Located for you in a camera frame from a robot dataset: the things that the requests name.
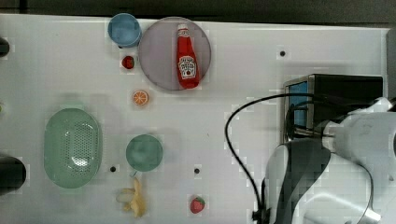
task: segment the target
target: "teal bowl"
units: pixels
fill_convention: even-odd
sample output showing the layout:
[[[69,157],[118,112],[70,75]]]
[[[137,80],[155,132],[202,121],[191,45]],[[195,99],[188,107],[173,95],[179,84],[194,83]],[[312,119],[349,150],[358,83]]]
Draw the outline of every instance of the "teal bowl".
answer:
[[[128,144],[126,160],[136,171],[154,170],[163,160],[163,146],[151,135],[139,135]]]

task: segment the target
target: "ketchup bottle label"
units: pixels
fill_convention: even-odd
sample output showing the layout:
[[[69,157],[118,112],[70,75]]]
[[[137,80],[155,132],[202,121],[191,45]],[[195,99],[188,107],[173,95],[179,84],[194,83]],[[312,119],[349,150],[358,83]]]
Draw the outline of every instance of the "ketchup bottle label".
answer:
[[[177,65],[181,74],[181,78],[195,78],[196,63],[191,56],[180,57]]]

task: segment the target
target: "black box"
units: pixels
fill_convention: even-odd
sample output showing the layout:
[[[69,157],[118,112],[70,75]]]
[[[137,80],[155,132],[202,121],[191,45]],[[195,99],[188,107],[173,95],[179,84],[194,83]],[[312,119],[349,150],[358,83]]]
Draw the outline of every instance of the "black box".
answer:
[[[284,85],[285,93],[311,93],[328,95],[339,100],[340,105],[362,107],[372,103],[376,98],[383,96],[383,78],[365,76],[321,75],[313,74],[288,81]],[[284,116],[286,117],[292,105],[310,100],[309,97],[286,97]],[[295,136],[312,136],[313,130],[322,121],[335,119],[346,115],[350,110],[335,108],[327,105],[309,104],[306,110],[296,110],[294,116]],[[290,139],[285,135],[283,140]]]

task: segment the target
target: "black device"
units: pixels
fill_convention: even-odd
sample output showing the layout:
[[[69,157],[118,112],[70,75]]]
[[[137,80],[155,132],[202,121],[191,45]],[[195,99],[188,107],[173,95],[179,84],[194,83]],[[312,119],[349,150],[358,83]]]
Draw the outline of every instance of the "black device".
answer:
[[[0,37],[0,58],[5,57],[9,53],[9,44],[8,42]]]
[[[396,97],[396,29],[390,29],[387,33],[387,73],[388,73],[388,97]]]
[[[307,137],[315,134],[315,128],[325,120],[341,118],[349,111],[370,105],[383,96],[383,78],[367,76],[344,76],[313,74],[288,81],[285,93],[310,93],[325,95],[334,106],[309,102],[305,96],[289,96],[284,101],[285,125],[282,140]]]
[[[26,180],[26,168],[13,157],[0,157],[0,195],[19,189]]]

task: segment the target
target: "white table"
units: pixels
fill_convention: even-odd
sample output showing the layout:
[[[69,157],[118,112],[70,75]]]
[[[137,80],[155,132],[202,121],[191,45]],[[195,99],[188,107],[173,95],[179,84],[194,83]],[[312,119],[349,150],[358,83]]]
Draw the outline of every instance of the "white table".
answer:
[[[138,64],[130,74],[120,68],[136,49],[118,49],[106,33],[108,21],[0,15],[0,36],[12,45],[0,60],[0,153],[22,159],[29,171],[20,190],[0,197],[0,223],[251,223],[253,190],[224,143],[230,113],[281,92],[296,77],[386,74],[387,29],[197,22],[212,46],[209,73],[197,90],[163,91]],[[146,30],[155,21],[140,22]],[[147,108],[132,104],[136,89],[149,92]],[[104,156],[89,184],[61,189],[44,171],[44,129],[61,105],[73,102],[99,120]],[[279,101],[254,105],[232,124],[234,145],[258,185],[279,143],[280,108]],[[116,194],[132,186],[125,148],[141,133],[159,136],[164,157],[142,177],[148,213],[134,219]],[[206,200],[199,216],[189,212],[194,194]]]

